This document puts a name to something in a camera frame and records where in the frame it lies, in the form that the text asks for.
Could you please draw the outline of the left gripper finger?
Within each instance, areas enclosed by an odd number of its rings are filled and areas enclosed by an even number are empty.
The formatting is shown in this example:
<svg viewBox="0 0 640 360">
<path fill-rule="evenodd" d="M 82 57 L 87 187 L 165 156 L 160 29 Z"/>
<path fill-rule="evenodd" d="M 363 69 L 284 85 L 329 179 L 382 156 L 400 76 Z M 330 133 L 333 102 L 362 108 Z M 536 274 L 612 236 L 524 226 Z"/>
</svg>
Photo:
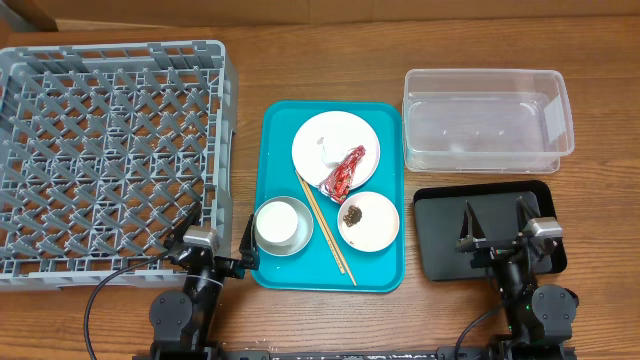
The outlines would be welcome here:
<svg viewBox="0 0 640 360">
<path fill-rule="evenodd" d="M 240 264 L 244 269 L 248 270 L 259 269 L 259 252 L 254 235 L 254 220 L 255 215 L 251 214 L 239 246 Z"/>
<path fill-rule="evenodd" d="M 169 234 L 165 238 L 163 246 L 166 250 L 171 250 L 178 244 L 183 243 L 187 230 L 191 226 L 200 224 L 201 210 L 202 206 L 199 202 L 195 202 L 192 204 L 186 216 L 169 232 Z"/>
</svg>

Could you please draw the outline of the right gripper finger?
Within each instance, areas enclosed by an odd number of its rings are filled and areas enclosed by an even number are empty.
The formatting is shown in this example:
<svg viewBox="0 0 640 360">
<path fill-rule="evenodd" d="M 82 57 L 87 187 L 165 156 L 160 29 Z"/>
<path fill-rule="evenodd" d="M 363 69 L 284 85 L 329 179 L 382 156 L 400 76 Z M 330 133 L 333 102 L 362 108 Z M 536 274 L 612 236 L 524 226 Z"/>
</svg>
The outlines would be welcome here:
<svg viewBox="0 0 640 360">
<path fill-rule="evenodd" d="M 481 240 L 484 241 L 486 236 L 475 214 L 475 211 L 469 202 L 466 202 L 466 208 L 463 215 L 463 224 L 460 231 L 459 240 Z"/>
<path fill-rule="evenodd" d="M 535 235 L 538 232 L 539 214 L 522 198 L 516 200 L 518 229 L 523 235 Z"/>
</svg>

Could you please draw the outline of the small pink bowl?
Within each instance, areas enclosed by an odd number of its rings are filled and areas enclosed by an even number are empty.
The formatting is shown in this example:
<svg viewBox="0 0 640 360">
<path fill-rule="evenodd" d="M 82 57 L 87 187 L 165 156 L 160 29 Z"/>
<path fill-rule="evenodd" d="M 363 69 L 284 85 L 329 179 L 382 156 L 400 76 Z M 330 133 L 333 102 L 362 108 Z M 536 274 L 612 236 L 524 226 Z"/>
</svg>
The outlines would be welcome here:
<svg viewBox="0 0 640 360">
<path fill-rule="evenodd" d="M 342 217 L 350 205 L 362 210 L 361 220 L 347 227 Z M 395 205 L 376 192 L 359 192 L 341 205 L 337 225 L 340 236 L 352 248 L 367 253 L 381 251 L 395 241 L 400 231 L 400 217 Z"/>
</svg>

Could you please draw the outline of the red snack wrapper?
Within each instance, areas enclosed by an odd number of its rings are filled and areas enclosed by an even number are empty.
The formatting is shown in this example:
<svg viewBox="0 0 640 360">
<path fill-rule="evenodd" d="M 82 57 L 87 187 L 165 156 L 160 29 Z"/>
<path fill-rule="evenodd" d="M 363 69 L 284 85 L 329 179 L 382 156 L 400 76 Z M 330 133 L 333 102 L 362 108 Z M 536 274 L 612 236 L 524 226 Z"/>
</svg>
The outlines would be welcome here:
<svg viewBox="0 0 640 360">
<path fill-rule="evenodd" d="M 318 185 L 318 190 L 332 201 L 342 204 L 351 190 L 355 170 L 365 154 L 363 145 L 353 148 Z"/>
</svg>

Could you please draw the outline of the brown food piece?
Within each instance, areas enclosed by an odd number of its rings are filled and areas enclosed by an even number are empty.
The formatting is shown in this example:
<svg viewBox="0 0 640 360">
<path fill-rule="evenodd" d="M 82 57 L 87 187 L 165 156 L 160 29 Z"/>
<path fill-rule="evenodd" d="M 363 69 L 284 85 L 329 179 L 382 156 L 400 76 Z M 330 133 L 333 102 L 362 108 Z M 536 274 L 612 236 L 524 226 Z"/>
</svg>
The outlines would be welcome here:
<svg viewBox="0 0 640 360">
<path fill-rule="evenodd" d="M 362 218 L 362 210 L 356 205 L 350 205 L 342 217 L 344 224 L 347 227 L 356 225 Z"/>
</svg>

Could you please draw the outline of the white napkin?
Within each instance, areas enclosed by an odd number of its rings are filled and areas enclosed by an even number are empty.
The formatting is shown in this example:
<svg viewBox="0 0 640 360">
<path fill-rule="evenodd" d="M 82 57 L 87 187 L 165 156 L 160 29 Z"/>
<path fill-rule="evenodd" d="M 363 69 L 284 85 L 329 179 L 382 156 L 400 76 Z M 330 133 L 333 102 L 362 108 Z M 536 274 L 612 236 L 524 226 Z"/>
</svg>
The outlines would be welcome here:
<svg viewBox="0 0 640 360">
<path fill-rule="evenodd" d="M 345 141 L 338 137 L 324 136 L 317 143 L 321 148 L 321 160 L 329 168 L 338 166 L 349 152 Z"/>
</svg>

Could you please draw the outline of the white paper cup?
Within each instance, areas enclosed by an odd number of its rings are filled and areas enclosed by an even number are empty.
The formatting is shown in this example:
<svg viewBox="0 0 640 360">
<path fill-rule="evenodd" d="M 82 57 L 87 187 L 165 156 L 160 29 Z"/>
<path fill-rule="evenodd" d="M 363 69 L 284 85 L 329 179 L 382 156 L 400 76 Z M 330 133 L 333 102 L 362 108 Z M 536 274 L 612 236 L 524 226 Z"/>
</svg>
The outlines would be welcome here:
<svg viewBox="0 0 640 360">
<path fill-rule="evenodd" d="M 290 245 L 293 242 L 297 228 L 297 212 L 292 205 L 282 200 L 267 202 L 257 212 L 257 233 L 268 244 L 275 246 Z"/>
</svg>

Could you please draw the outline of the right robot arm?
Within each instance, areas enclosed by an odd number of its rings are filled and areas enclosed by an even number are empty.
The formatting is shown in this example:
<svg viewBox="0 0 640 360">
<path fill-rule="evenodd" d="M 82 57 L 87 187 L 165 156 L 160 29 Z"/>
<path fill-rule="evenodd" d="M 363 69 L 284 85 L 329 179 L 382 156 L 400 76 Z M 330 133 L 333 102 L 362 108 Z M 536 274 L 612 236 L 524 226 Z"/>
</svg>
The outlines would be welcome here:
<svg viewBox="0 0 640 360">
<path fill-rule="evenodd" d="M 500 303 L 479 316 L 459 335 L 452 356 L 460 358 L 462 343 L 478 324 L 500 311 L 509 333 L 494 336 L 481 359 L 573 359 L 564 347 L 572 337 L 578 296 L 555 284 L 539 285 L 534 264 L 552 254 L 563 235 L 554 217 L 543 217 L 523 199 L 516 200 L 519 229 L 508 240 L 490 240 L 473 207 L 466 205 L 456 250 L 470 253 L 470 266 L 495 280 Z"/>
</svg>

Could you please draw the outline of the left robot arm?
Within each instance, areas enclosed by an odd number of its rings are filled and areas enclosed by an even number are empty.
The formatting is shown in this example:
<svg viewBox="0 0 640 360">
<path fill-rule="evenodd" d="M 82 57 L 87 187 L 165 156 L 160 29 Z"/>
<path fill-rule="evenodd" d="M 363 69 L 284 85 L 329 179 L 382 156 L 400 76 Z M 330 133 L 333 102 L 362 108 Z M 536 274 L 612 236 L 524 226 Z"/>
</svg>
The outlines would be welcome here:
<svg viewBox="0 0 640 360">
<path fill-rule="evenodd" d="M 164 241 L 170 262 L 185 269 L 186 277 L 180 290 L 165 291 L 151 304 L 152 359 L 224 359 L 222 346 L 209 339 L 224 283 L 259 268 L 253 216 L 240 242 L 240 257 L 231 258 L 216 230 L 200 225 L 201 212 L 202 206 L 193 204 Z"/>
</svg>

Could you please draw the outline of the grey dishwasher rack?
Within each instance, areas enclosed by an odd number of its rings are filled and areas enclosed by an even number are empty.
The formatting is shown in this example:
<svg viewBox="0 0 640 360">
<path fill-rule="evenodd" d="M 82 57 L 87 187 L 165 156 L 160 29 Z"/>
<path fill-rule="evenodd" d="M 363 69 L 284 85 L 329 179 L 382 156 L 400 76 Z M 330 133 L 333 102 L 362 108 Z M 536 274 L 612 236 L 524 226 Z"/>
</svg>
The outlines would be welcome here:
<svg viewBox="0 0 640 360">
<path fill-rule="evenodd" d="M 1 52 L 1 288 L 170 287 L 194 203 L 231 246 L 237 73 L 216 40 Z"/>
</svg>

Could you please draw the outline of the black tray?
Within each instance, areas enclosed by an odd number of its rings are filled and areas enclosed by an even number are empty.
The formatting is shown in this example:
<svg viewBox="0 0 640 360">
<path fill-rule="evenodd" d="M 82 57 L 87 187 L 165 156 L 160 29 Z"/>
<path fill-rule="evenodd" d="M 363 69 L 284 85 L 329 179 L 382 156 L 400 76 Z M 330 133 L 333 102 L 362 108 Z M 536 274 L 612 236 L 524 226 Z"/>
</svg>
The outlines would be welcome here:
<svg viewBox="0 0 640 360">
<path fill-rule="evenodd" d="M 434 282 L 480 279 L 491 272 L 473 269 L 472 255 L 456 250 L 464 213 L 471 205 L 489 240 L 513 239 L 518 230 L 516 200 L 543 217 L 556 215 L 551 191 L 539 180 L 423 188 L 413 197 L 416 233 L 426 277 Z"/>
</svg>

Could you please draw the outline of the teal serving tray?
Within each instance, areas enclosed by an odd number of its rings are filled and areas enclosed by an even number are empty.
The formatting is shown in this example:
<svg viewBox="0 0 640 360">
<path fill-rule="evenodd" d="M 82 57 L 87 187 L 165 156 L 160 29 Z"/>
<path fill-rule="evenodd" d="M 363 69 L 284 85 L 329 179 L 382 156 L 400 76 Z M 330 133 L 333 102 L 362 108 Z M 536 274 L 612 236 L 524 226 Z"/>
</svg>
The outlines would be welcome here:
<svg viewBox="0 0 640 360">
<path fill-rule="evenodd" d="M 327 111 L 345 111 L 369 123 L 380 141 L 380 160 L 373 176 L 351 190 L 376 192 L 387 197 L 400 217 L 400 231 L 387 248 L 373 253 L 349 246 L 340 236 L 337 218 L 342 204 L 310 188 L 356 279 L 341 274 L 319 224 L 296 177 L 292 160 L 295 134 L 311 117 Z M 277 257 L 259 248 L 257 283 L 273 289 L 387 293 L 396 289 L 405 274 L 404 159 L 402 118 L 392 106 L 379 102 L 280 101 L 264 115 L 260 145 L 255 213 L 267 200 L 288 196 L 300 200 L 313 216 L 313 235 L 298 253 Z"/>
</svg>

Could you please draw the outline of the wooden chopstick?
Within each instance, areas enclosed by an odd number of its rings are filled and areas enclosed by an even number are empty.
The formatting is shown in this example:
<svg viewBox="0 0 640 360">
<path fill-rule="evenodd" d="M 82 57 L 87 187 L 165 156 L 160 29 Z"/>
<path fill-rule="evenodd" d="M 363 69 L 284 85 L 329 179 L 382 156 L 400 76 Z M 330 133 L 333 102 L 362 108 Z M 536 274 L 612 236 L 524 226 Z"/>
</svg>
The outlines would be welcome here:
<svg viewBox="0 0 640 360">
<path fill-rule="evenodd" d="M 311 210 L 312 213 L 316 219 L 316 222 L 319 224 L 321 232 L 328 244 L 328 247 L 331 251 L 332 256 L 334 257 L 334 260 L 339 268 L 339 271 L 341 274 L 345 274 L 346 273 L 346 269 L 343 265 L 342 260 L 339 258 L 335 244 L 334 244 L 334 240 L 330 237 L 329 234 L 329 230 L 326 227 L 325 221 L 322 217 L 322 213 L 319 210 L 319 207 L 317 205 L 317 202 L 315 200 L 315 197 L 313 196 L 311 189 L 309 187 L 309 185 L 302 179 L 302 177 L 299 175 L 298 172 L 295 172 L 296 177 L 301 185 L 301 188 L 305 194 L 306 199 L 308 200 L 310 206 L 311 206 Z"/>
<path fill-rule="evenodd" d="M 326 218 L 325 218 L 325 216 L 324 216 L 324 214 L 323 214 L 323 212 L 322 212 L 322 211 L 321 211 L 321 213 L 322 213 L 322 217 L 323 217 L 323 219 L 324 219 L 324 221 L 325 221 L 326 227 L 327 227 L 327 229 L 329 230 L 330 237 L 334 240 L 334 244 L 335 244 L 335 247 L 336 247 L 336 250 L 337 250 L 338 256 L 339 256 L 339 258 L 342 260 L 343 265 L 344 265 L 344 267 L 345 267 L 345 269 L 346 269 L 346 273 L 345 273 L 345 274 L 347 274 L 347 275 L 348 275 L 348 277 L 349 277 L 349 278 L 350 278 L 350 280 L 351 280 L 351 283 L 352 283 L 354 286 L 356 286 L 356 285 L 357 285 L 356 279 L 355 279 L 355 277 L 354 277 L 354 275 L 353 275 L 353 273 L 352 273 L 352 271 L 351 271 L 351 269 L 350 269 L 350 267 L 349 267 L 349 265 L 348 265 L 348 263 L 347 263 L 347 261 L 346 261 L 346 259 L 345 259 L 344 255 L 343 255 L 343 253 L 342 253 L 342 251 L 341 251 L 341 249 L 340 249 L 340 247 L 339 247 L 339 245 L 338 245 L 338 243 L 337 243 L 337 241 L 336 241 L 336 238 L 335 238 L 335 236 L 334 236 L 333 232 L 331 231 L 331 229 L 330 229 L 330 227 L 329 227 L 329 225 L 328 225 L 328 223 L 327 223 L 327 221 L 326 221 Z"/>
</svg>

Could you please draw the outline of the clear plastic bin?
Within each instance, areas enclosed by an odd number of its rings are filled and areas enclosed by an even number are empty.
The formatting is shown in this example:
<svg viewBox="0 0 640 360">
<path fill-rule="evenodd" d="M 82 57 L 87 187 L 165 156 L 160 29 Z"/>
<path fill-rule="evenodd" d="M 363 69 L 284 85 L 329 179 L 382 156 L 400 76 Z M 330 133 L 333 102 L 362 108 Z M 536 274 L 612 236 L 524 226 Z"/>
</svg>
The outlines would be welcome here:
<svg viewBox="0 0 640 360">
<path fill-rule="evenodd" d="M 548 174 L 575 149 L 555 70 L 412 69 L 402 118 L 413 172 Z"/>
</svg>

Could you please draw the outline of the large pink plate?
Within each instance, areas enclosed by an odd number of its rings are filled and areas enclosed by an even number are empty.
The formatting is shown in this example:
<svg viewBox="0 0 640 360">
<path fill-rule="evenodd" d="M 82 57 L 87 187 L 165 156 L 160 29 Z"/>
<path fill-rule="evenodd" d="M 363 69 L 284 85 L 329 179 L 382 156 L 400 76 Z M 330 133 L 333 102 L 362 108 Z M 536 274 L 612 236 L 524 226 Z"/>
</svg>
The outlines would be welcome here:
<svg viewBox="0 0 640 360">
<path fill-rule="evenodd" d="M 380 141 L 369 123 L 345 111 L 320 113 L 299 128 L 292 143 L 292 160 L 299 175 L 317 188 L 334 169 L 327 167 L 321 160 L 321 148 L 317 141 L 324 136 L 343 139 L 349 152 L 360 145 L 364 146 L 366 154 L 355 170 L 352 188 L 364 185 L 378 167 Z"/>
</svg>

